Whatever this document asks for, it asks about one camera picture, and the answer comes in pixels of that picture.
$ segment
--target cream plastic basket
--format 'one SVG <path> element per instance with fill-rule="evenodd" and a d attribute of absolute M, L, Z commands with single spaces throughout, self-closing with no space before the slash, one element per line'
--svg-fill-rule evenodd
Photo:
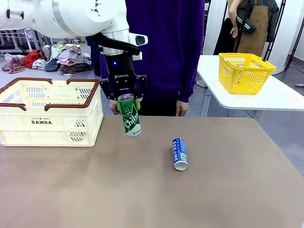
<path fill-rule="evenodd" d="M 16 78 L 0 89 L 4 146 L 92 147 L 103 119 L 98 80 Z"/>

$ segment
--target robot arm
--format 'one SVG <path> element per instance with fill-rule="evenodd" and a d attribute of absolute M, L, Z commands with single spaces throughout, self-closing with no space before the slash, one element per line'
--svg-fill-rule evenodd
<path fill-rule="evenodd" d="M 5 27 L 32 28 L 52 38 L 93 36 L 109 73 L 101 85 L 113 100 L 125 90 L 140 99 L 143 92 L 135 83 L 145 87 L 145 77 L 134 73 L 133 59 L 142 59 L 138 46 L 148 38 L 129 32 L 126 12 L 125 0 L 0 0 L 0 24 Z"/>

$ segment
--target concrete floor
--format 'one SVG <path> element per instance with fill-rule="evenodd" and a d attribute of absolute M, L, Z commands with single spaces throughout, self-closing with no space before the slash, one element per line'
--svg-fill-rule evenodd
<path fill-rule="evenodd" d="M 83 45 L 83 52 L 89 53 L 89 48 Z M 295 59 L 292 65 L 304 66 L 304 62 Z M 304 84 L 304 67 L 291 66 L 287 72 L 276 75 L 279 80 L 286 83 L 288 86 L 294 88 L 296 83 Z M 10 75 L 6 72 L 0 71 L 0 87 L 3 87 L 8 82 L 16 77 L 44 77 L 52 78 L 53 80 L 67 80 L 68 78 L 59 76 L 57 73 L 47 73 L 40 70 L 27 69 L 15 75 Z M 72 78 L 98 78 L 95 77 L 93 71 L 78 73 Z M 297 92 L 304 95 L 303 88 L 294 88 Z M 203 101 L 206 89 L 198 85 L 194 87 L 194 95 L 190 98 L 190 109 L 187 117 L 200 117 L 202 112 Z M 111 115 L 109 110 L 109 101 L 102 94 L 102 102 L 104 113 Z M 227 110 L 219 106 L 214 97 L 211 98 L 208 116 L 210 117 L 249 117 L 246 111 L 243 110 Z M 279 112 L 267 111 L 263 112 L 259 121 L 262 128 L 281 148 L 286 157 L 293 163 L 298 171 L 304 177 L 304 112 Z"/>

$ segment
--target soda can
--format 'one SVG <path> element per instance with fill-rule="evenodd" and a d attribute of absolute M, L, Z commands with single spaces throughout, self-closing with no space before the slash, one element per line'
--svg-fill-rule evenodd
<path fill-rule="evenodd" d="M 172 142 L 174 168 L 184 171 L 188 168 L 188 158 L 185 141 L 181 138 L 174 139 Z"/>
<path fill-rule="evenodd" d="M 119 111 L 123 117 L 125 133 L 136 137 L 142 132 L 139 116 L 133 94 L 124 94 L 118 98 Z"/>

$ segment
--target purple shirt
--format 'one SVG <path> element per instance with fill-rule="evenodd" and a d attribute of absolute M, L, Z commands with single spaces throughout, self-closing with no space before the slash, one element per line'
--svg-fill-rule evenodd
<path fill-rule="evenodd" d="M 188 102 L 202 49 L 205 0 L 126 0 L 130 32 L 147 35 L 137 75 L 147 75 L 146 99 Z M 108 77 L 103 57 L 102 77 Z"/>

